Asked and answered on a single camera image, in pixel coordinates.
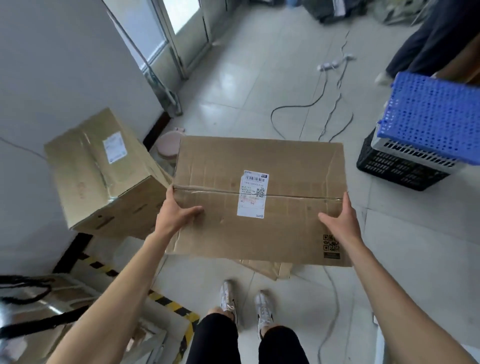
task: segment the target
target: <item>black baseboard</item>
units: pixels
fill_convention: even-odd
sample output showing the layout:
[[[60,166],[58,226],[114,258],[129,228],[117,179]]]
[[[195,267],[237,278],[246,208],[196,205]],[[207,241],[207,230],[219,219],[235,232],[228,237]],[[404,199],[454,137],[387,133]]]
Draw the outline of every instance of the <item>black baseboard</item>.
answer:
[[[144,138],[143,144],[147,150],[150,150],[153,147],[155,140],[157,140],[157,138],[160,136],[170,119],[170,116],[166,112],[163,112],[160,115],[152,129]],[[53,269],[53,273],[70,273],[80,254],[86,249],[92,238],[93,235],[84,234],[82,232],[78,233],[77,236],[75,236],[75,239],[70,243],[70,246],[67,248],[65,253],[63,253],[63,256]]]

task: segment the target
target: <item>stacked crates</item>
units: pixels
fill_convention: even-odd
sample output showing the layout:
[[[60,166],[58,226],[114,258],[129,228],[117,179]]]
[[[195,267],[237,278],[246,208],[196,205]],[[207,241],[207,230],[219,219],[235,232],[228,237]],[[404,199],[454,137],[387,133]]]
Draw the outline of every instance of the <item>stacked crates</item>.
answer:
[[[357,168],[417,191],[480,165],[480,89],[400,72]]]

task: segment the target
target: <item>blue plastic crate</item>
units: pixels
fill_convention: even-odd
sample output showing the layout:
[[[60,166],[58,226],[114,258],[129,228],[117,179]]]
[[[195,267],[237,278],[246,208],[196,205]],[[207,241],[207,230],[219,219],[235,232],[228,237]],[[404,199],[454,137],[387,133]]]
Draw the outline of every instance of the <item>blue plastic crate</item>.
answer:
[[[400,72],[377,136],[480,165],[480,88]]]

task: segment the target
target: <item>yellow and black striped tape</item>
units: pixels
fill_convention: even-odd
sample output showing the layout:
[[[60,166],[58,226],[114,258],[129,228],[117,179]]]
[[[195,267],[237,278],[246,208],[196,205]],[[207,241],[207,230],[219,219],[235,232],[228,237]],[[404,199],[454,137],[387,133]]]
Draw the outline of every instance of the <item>yellow and black striped tape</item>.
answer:
[[[87,263],[92,268],[100,270],[101,272],[105,273],[109,277],[115,278],[119,274],[119,272],[114,270],[112,267],[109,267],[108,265],[99,262],[92,256],[89,256],[85,253],[81,253],[78,259]],[[189,322],[187,331],[183,335],[182,341],[180,342],[179,353],[177,354],[177,357],[173,361],[173,364],[178,364],[183,359],[183,356],[187,351],[187,348],[193,338],[193,334],[195,333],[197,325],[200,322],[200,316],[198,316],[195,312],[192,312],[186,309],[181,304],[176,303],[175,301],[172,301],[171,299],[153,290],[148,291],[148,298],[161,304],[162,306],[166,307],[170,311],[186,318]]]

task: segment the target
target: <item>white plastic crate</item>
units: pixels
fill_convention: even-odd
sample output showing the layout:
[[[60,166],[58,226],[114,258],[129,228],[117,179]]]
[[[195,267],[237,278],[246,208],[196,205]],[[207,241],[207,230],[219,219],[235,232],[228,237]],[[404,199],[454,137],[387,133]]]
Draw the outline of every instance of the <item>white plastic crate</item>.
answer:
[[[380,125],[377,124],[375,128],[375,134],[371,144],[372,148],[375,150],[449,174],[458,172],[466,166],[465,163],[458,161],[458,159],[442,157],[434,152],[427,152],[413,146],[395,142],[389,138],[379,138],[377,136],[379,126]]]

